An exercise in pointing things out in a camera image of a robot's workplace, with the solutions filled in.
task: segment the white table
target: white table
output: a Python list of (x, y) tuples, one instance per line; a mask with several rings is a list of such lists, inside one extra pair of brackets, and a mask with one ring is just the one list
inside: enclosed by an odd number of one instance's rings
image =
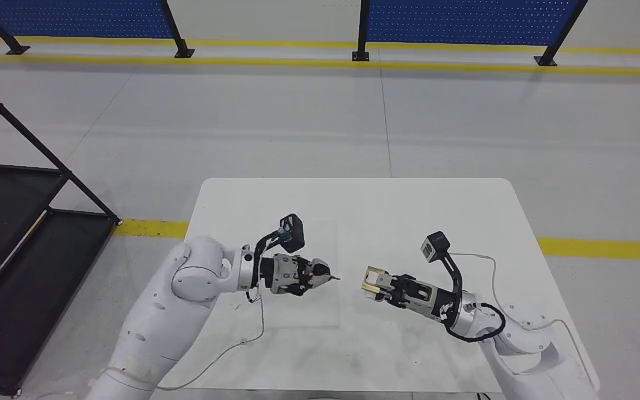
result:
[[(442, 230), (452, 252), (498, 262), (502, 302), (529, 302), (575, 331), (525, 214), (502, 179), (209, 179), (202, 185), (187, 238), (210, 235), (252, 248), (281, 217), (297, 213), (307, 246), (300, 254), (328, 261), (340, 282), (303, 298), (265, 293), (267, 330), (232, 350), (190, 387), (219, 389), (495, 392), (479, 347), (447, 335), (441, 324), (365, 298), (368, 265), (450, 288), (440, 263), (419, 251)], [(468, 291), (493, 301), (491, 263), (455, 257)], [(260, 330), (259, 306), (244, 293), (221, 296), (198, 340), (163, 384), (192, 378), (224, 348)], [(574, 355), (569, 336), (556, 335)]]

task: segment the yellow floor line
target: yellow floor line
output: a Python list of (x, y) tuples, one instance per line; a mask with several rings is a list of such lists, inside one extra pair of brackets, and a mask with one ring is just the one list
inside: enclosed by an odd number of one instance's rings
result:
[[(188, 226), (187, 221), (126, 219), (115, 235), (183, 239)], [(541, 237), (538, 244), (547, 256), (640, 260), (640, 242)]]
[(420, 71), (454, 72), (506, 72), (529, 74), (562, 75), (617, 75), (640, 76), (640, 68), (631, 67), (581, 67), (559, 66), (539, 67), (537, 65), (478, 64), (478, 63), (437, 63), (414, 61), (371, 61), (327, 59), (284, 59), (284, 58), (173, 58), (144, 56), (57, 56), (24, 54), (21, 56), (0, 56), (0, 62), (11, 63), (73, 63), (99, 65), (148, 65), (148, 66), (251, 66), (251, 67), (294, 67), (294, 68), (348, 68), (348, 69), (398, 69)]
[(159, 221), (149, 219), (125, 219), (116, 228), (116, 236), (145, 236), (158, 238), (184, 239), (187, 234), (187, 221)]
[(640, 242), (538, 238), (538, 243), (547, 256), (640, 260)]
[[(18, 36), (18, 41), (32, 43), (63, 43), (117, 46), (175, 46), (173, 39), (138, 39), (138, 38), (74, 38), (47, 36)], [(322, 49), (353, 49), (357, 42), (337, 41), (296, 41), (296, 40), (220, 40), (220, 39), (186, 39), (191, 47), (295, 47)], [(368, 49), (393, 50), (432, 50), (432, 51), (483, 51), (483, 52), (533, 52), (540, 53), (544, 46), (512, 46), (512, 45), (479, 45), (479, 44), (447, 44), (447, 43), (377, 43), (367, 44)], [(562, 47), (560, 53), (573, 54), (608, 54), (608, 55), (640, 55), (638, 48), (624, 47)]]

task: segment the perforated blue panel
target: perforated blue panel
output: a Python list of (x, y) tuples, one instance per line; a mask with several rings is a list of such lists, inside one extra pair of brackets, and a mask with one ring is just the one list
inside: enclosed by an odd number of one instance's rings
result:
[(578, 0), (371, 0), (369, 42), (549, 46)]
[(158, 0), (0, 0), (16, 36), (172, 37)]

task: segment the gray floor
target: gray floor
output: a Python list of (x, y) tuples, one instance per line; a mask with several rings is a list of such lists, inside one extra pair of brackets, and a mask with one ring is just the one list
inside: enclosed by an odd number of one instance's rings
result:
[[(637, 79), (9, 64), (0, 76), (7, 108), (121, 217), (187, 220), (209, 177), (503, 177), (538, 236), (640, 240)], [(0, 163), (47, 165), (4, 120)], [(91, 207), (74, 190), (56, 202)], [(111, 319), (124, 318), (174, 242), (111, 241), (31, 373), (27, 398), (86, 392), (115, 344)], [(635, 398), (639, 263), (548, 262), (601, 398)], [(82, 326), (88, 313), (109, 318)], [(436, 398), (425, 396), (414, 398)]]

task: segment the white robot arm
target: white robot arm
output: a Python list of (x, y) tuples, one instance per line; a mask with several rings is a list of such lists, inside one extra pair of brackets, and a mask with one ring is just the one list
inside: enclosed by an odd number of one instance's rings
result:
[(302, 296), (331, 279), (319, 259), (262, 253), (281, 245), (288, 253), (304, 246), (302, 221), (291, 214), (280, 228), (248, 245), (227, 250), (210, 237), (176, 245), (125, 319), (107, 369), (88, 400), (146, 400), (195, 342), (222, 293), (248, 291), (260, 279), (275, 294)]
[[(508, 304), (508, 314), (462, 290), (462, 275), (448, 253), (442, 232), (429, 235), (422, 245), (428, 262), (442, 261), (453, 279), (453, 291), (417, 281), (409, 275), (390, 275), (369, 267), (362, 289), (376, 301), (415, 311), (441, 322), (447, 332), (465, 342), (479, 342), (507, 400), (597, 400), (588, 376), (567, 354), (544, 317), (526, 305)], [(502, 356), (540, 354), (535, 367), (514, 372)]]

